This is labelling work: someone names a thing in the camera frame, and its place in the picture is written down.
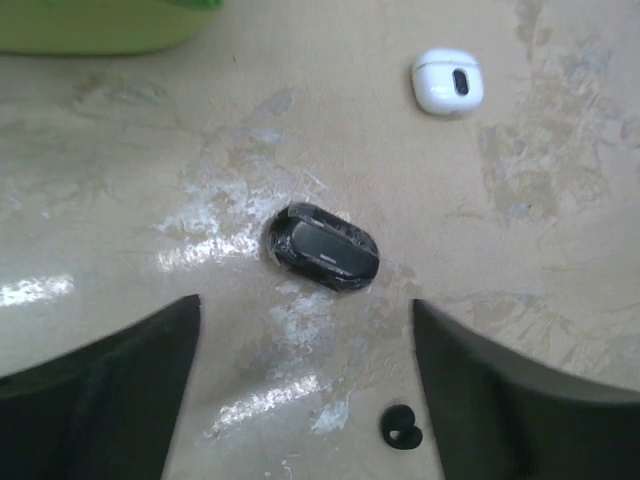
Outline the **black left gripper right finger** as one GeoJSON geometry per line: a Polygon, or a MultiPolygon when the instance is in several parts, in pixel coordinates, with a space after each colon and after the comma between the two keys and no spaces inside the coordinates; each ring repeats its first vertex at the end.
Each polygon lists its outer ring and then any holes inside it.
{"type": "Polygon", "coordinates": [[[545,366],[412,302],[446,479],[636,479],[639,394],[545,366]]]}

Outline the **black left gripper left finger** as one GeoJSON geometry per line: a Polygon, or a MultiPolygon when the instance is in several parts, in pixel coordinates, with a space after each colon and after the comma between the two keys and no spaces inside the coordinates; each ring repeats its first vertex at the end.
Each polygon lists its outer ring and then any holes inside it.
{"type": "Polygon", "coordinates": [[[4,479],[159,479],[196,354],[198,296],[1,379],[4,479]]]}

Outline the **black earbud charging case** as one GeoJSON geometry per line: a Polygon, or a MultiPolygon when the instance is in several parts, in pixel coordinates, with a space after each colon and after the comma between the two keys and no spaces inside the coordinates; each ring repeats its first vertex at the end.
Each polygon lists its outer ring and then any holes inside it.
{"type": "Polygon", "coordinates": [[[274,215],[264,241],[276,264],[337,293],[368,288],[380,268],[367,231],[311,203],[291,203],[274,215]]]}

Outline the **white earbud charging case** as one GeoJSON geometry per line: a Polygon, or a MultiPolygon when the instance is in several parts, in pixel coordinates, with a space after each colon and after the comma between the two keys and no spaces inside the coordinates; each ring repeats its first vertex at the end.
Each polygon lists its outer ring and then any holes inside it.
{"type": "Polygon", "coordinates": [[[463,50],[426,51],[412,64],[411,83],[418,106],[431,115],[466,114],[477,109],[484,99],[479,62],[463,50]]]}

